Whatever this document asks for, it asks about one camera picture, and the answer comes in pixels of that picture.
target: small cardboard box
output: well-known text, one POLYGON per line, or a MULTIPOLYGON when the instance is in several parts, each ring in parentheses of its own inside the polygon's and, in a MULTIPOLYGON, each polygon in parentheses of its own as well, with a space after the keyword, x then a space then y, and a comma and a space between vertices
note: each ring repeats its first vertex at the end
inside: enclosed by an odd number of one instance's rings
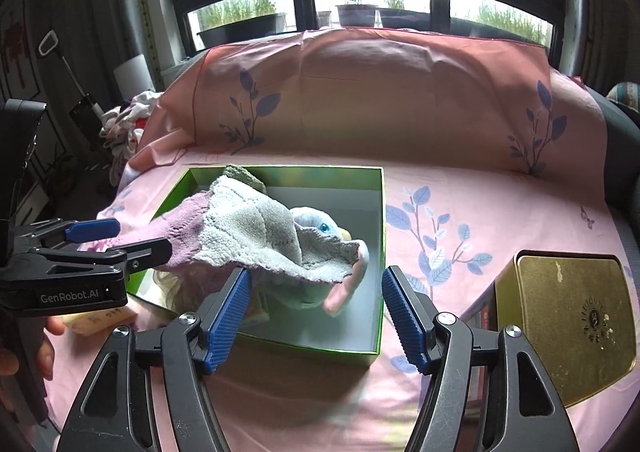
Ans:
MULTIPOLYGON (((219 167, 193 167, 174 186, 155 217, 209 185, 219 167)), ((385 219, 382 168, 259 165, 245 167, 262 181, 268 196, 287 208, 312 207, 328 213, 353 239, 369 249, 369 266, 343 311, 330 317, 321 307, 294 310, 267 297, 269 321, 241 328, 239 344, 279 352, 369 365, 380 354, 382 289, 385 267, 385 219)), ((127 290, 143 301, 166 308, 153 281, 153 270, 131 275, 127 290)))

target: human hand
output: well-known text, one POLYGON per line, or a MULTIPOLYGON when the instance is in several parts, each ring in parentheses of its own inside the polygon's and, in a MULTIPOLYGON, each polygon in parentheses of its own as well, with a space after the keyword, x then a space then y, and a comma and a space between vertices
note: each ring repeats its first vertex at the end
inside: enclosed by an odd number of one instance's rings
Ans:
MULTIPOLYGON (((60 336, 65 332, 65 325, 58 317, 48 317, 45 326, 46 330, 55 336, 60 336)), ((53 359, 55 351, 49 337, 44 334, 42 345, 36 355, 36 363, 45 380, 53 379, 53 359)), ((9 350, 0 349, 0 376, 11 376, 18 371, 18 358, 9 350)))

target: metal tin lid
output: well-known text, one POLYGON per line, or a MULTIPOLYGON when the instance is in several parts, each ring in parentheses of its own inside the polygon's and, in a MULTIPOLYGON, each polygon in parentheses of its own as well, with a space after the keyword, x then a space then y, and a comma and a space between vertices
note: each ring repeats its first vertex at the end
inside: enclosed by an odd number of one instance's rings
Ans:
POLYGON ((615 257, 520 252, 511 267, 496 283, 498 324, 520 318, 564 406, 633 369, 636 328, 615 257))

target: white cloth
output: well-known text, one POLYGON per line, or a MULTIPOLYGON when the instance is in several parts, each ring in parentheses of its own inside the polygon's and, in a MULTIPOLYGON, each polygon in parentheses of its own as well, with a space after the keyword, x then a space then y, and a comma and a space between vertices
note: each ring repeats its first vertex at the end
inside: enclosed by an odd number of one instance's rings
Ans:
POLYGON ((125 110, 120 111, 120 107, 115 107, 102 115, 100 137, 105 138, 104 145, 113 153, 113 164, 109 172, 109 180, 113 186, 118 184, 127 161, 138 150, 144 129, 137 127, 136 121, 151 115, 160 96, 162 92, 146 90, 134 96, 125 110))

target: plant pot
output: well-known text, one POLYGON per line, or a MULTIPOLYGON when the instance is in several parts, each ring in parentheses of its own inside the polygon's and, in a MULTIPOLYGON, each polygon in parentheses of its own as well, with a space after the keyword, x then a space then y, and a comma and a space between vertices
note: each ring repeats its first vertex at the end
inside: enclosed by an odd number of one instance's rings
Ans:
POLYGON ((284 33, 287 27, 287 14, 278 13, 276 15, 276 33, 284 33))
POLYGON ((407 9, 378 8, 382 27, 386 29, 431 30, 431 16, 428 13, 408 11, 407 9))
POLYGON ((206 49, 222 44, 244 42, 275 34, 277 20, 278 15, 273 13, 207 29, 198 33, 198 36, 206 49))
POLYGON ((451 34, 459 37, 471 38, 492 38, 493 40, 515 40, 527 44, 535 44, 528 38, 521 37, 515 33, 505 31, 494 26, 474 22, 473 20, 465 20, 463 18, 451 18, 451 34))
POLYGON ((318 12, 318 28, 331 27, 331 12, 319 11, 318 12))
POLYGON ((336 7, 342 27, 373 27, 376 24, 376 6, 345 4, 336 7))

